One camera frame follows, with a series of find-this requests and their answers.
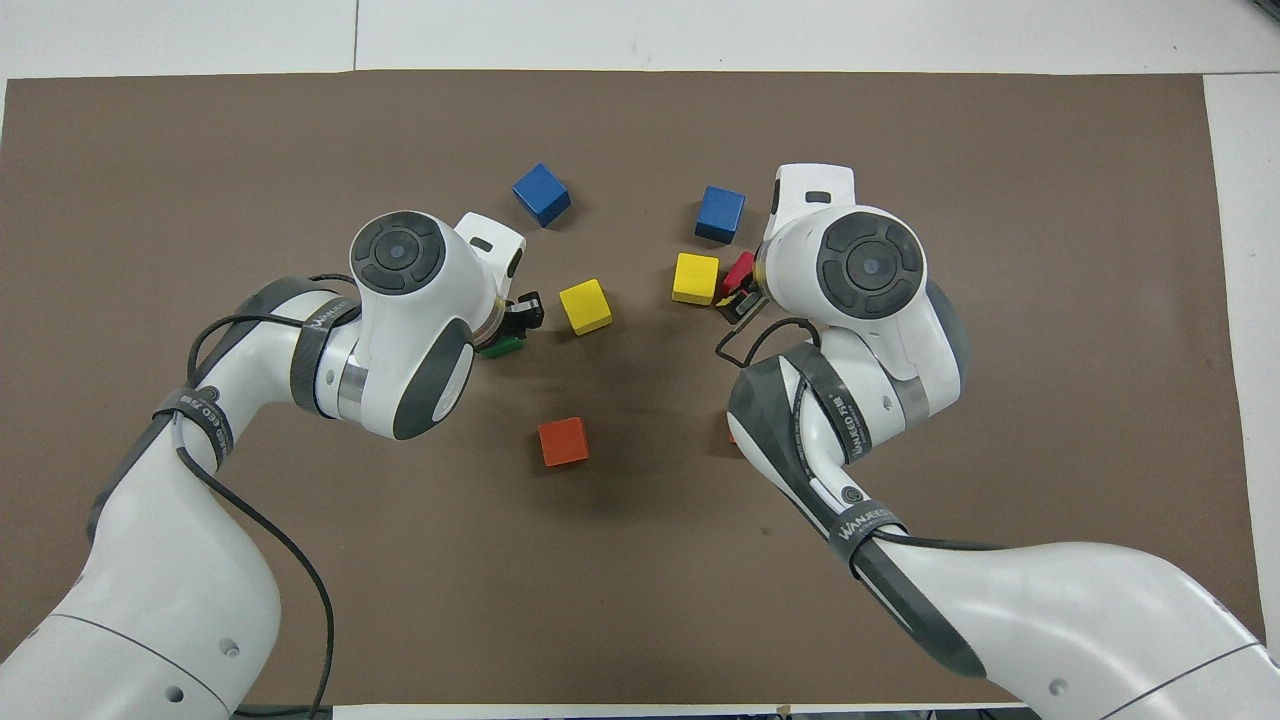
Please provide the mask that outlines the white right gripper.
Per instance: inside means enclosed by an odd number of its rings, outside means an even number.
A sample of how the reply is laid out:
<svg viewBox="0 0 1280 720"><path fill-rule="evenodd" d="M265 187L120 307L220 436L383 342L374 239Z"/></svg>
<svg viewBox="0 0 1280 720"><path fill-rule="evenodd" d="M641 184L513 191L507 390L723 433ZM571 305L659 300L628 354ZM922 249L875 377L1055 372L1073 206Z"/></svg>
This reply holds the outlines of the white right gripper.
<svg viewBox="0 0 1280 720"><path fill-rule="evenodd" d="M835 164L783 164L774 174L764 240L774 237L785 225L799 218L829 208L850 208L856 204L856 179L852 168ZM748 322L758 313L763 297L755 273L750 272L739 283L735 293L718 302L718 313L730 324Z"/></svg>

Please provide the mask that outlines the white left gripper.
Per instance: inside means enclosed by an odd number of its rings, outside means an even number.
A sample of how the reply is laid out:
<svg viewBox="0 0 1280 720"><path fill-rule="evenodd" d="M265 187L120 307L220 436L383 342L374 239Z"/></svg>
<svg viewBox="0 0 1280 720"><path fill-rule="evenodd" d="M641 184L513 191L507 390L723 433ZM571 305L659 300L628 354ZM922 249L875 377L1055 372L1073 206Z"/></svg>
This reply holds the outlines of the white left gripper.
<svg viewBox="0 0 1280 720"><path fill-rule="evenodd" d="M497 292L509 297L509 287L527 247L524 234L489 217L470 211L461 217L454 231L472 247L492 273ZM530 291L508 306L503 318L504 337L527 340L529 331L541 328L545 309L541 295Z"/></svg>

